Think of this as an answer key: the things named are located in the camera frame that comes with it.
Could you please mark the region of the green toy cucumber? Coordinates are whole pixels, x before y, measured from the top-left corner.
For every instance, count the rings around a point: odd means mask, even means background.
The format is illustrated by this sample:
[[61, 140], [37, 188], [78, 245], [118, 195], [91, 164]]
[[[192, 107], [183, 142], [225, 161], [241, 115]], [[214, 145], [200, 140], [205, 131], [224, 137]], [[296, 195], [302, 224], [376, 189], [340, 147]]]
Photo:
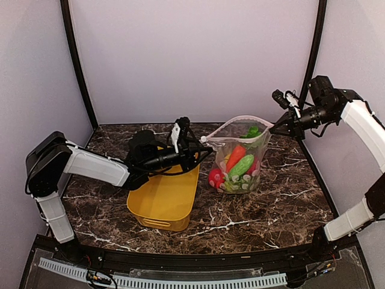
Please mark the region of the green toy cucumber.
[[248, 154], [241, 158], [234, 167], [229, 171], [228, 178], [233, 178], [234, 176], [242, 176], [245, 174], [248, 169], [253, 165], [254, 163], [254, 155]]

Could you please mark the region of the red toy apple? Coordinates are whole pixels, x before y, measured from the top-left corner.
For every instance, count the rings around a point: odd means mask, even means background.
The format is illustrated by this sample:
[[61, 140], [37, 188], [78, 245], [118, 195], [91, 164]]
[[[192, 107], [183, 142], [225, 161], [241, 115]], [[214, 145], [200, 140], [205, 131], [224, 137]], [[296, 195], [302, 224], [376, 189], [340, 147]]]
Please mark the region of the red toy apple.
[[224, 182], [224, 175], [221, 169], [212, 169], [208, 176], [208, 183], [213, 188], [220, 188]]

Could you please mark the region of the red toy tomato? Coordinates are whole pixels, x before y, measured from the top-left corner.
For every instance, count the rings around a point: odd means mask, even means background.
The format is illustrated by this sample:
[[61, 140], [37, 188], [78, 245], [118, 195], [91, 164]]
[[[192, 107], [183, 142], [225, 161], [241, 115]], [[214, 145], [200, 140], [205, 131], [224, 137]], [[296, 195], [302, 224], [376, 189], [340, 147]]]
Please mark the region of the red toy tomato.
[[248, 169], [247, 174], [250, 176], [257, 176], [260, 173], [260, 161], [255, 159], [251, 167]]

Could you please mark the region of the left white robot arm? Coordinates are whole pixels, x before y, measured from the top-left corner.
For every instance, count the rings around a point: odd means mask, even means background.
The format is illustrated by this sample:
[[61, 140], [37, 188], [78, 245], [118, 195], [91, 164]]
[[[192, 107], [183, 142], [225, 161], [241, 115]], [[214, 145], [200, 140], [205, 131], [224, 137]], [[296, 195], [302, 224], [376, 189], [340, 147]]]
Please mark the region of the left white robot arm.
[[56, 241], [62, 244], [62, 254], [78, 263], [85, 257], [85, 250], [74, 240], [75, 233], [58, 194], [63, 174], [85, 176], [134, 191], [153, 176], [171, 176], [172, 167], [180, 167], [179, 175], [192, 171], [212, 151], [190, 129], [181, 132], [171, 146], [158, 141], [153, 131], [142, 130], [129, 140], [129, 152], [122, 161], [88, 151], [55, 131], [26, 158], [25, 193], [37, 202]]

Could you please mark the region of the clear zip top bag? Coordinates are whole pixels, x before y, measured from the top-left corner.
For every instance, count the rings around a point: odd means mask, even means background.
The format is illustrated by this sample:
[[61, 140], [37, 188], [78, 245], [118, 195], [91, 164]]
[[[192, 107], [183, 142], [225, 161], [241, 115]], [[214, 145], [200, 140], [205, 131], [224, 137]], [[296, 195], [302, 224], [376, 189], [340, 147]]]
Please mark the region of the clear zip top bag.
[[200, 141], [215, 152], [208, 184], [226, 194], [256, 190], [272, 127], [272, 123], [256, 116], [237, 116], [202, 136]]

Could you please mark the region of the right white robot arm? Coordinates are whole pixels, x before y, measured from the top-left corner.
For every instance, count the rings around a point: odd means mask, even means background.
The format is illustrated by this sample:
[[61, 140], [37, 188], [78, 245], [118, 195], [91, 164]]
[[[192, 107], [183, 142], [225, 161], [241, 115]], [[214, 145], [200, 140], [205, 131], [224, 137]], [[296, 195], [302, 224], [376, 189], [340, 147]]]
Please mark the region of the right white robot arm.
[[307, 256], [320, 261], [330, 243], [384, 217], [384, 125], [354, 90], [311, 89], [310, 96], [312, 104], [300, 108], [293, 92], [275, 90], [272, 98], [285, 112], [269, 131], [297, 140], [309, 136], [321, 174], [341, 189], [332, 194], [339, 216], [316, 230], [307, 247]]

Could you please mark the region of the orange toy carrot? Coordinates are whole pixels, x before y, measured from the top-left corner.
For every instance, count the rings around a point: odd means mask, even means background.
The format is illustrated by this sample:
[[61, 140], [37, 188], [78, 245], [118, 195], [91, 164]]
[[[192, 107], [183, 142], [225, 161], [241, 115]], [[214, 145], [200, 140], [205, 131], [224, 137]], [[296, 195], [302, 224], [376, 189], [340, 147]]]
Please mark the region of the orange toy carrot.
[[[249, 139], [258, 137], [259, 135], [261, 135], [259, 128], [256, 126], [251, 126], [248, 129], [248, 133], [246, 135], [240, 136], [240, 138]], [[234, 165], [245, 155], [246, 148], [242, 144], [236, 145], [232, 152], [225, 157], [226, 172], [228, 173], [234, 167]]]

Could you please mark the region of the green toy grapes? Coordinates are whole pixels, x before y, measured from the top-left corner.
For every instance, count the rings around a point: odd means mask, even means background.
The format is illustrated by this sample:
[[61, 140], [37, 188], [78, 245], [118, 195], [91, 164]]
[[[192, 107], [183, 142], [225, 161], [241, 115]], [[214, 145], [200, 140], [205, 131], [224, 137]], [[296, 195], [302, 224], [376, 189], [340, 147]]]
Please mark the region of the green toy grapes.
[[260, 176], [244, 175], [238, 181], [224, 181], [220, 188], [228, 194], [244, 194], [257, 189]]

